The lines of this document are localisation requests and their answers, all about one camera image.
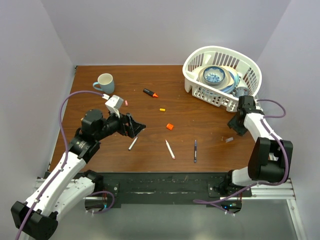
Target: white pencil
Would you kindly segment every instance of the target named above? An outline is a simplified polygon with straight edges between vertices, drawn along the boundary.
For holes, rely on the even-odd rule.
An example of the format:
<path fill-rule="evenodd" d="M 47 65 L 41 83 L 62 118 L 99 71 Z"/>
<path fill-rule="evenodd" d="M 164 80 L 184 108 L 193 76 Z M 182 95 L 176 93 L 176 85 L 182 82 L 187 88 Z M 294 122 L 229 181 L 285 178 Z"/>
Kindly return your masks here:
<path fill-rule="evenodd" d="M 128 150 L 130 151 L 132 149 L 132 147 L 135 145 L 136 141 L 138 140 L 138 137 L 136 137 L 133 142 L 131 143 L 130 147 L 128 148 Z"/>
<path fill-rule="evenodd" d="M 176 157 L 175 157 L 174 153 L 172 152 L 171 147 L 170 147 L 170 145 L 169 145 L 167 140 L 165 140 L 165 144 L 168 147 L 168 150 L 169 150 L 169 152 L 171 154 L 172 159 L 176 159 Z"/>

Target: mug handle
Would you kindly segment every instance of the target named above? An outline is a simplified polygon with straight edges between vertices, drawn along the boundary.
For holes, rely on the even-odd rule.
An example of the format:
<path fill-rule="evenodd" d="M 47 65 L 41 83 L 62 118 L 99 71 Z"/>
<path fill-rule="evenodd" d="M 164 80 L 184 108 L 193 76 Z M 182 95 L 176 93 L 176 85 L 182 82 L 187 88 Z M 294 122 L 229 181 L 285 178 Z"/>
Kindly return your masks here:
<path fill-rule="evenodd" d="M 97 84 L 99 84 L 99 83 L 96 81 L 95 83 L 92 84 L 92 87 L 93 87 L 94 89 L 99 90 L 99 91 L 103 91 L 102 88 L 96 87 Z"/>

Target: orange eraser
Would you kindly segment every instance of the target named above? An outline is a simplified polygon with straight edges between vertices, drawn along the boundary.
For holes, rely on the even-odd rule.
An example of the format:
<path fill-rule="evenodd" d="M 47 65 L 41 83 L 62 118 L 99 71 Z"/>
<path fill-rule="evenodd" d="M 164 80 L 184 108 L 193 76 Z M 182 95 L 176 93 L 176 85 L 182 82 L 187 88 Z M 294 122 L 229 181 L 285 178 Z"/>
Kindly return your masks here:
<path fill-rule="evenodd" d="M 166 125 L 166 128 L 169 129 L 169 130 L 172 130 L 174 128 L 174 126 L 172 124 L 168 123 Z"/>

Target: laundry basket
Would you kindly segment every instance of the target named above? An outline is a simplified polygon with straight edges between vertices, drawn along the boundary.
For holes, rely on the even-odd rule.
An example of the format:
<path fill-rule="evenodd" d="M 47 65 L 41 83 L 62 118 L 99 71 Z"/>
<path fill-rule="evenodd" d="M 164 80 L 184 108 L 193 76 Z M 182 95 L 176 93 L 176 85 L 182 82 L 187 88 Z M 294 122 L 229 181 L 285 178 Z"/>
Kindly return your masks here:
<path fill-rule="evenodd" d="M 248 87 L 249 95 L 257 95 L 262 81 L 258 65 L 240 52 L 220 46 L 201 47 L 187 58 L 182 68 L 187 93 L 192 89 L 192 95 L 198 99 L 217 107 L 225 106 L 228 112 L 237 111 L 239 98 L 199 82 L 199 72 L 209 65 L 234 68 L 239 74 L 240 83 Z"/>

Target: black pen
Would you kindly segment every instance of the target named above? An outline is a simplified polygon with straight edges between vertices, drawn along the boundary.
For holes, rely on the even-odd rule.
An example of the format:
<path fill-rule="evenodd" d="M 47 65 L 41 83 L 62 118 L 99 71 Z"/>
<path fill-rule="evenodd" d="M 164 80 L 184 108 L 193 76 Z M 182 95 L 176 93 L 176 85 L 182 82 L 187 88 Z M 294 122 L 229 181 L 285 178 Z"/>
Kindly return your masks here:
<path fill-rule="evenodd" d="M 197 162 L 197 140 L 194 140 L 194 163 Z"/>

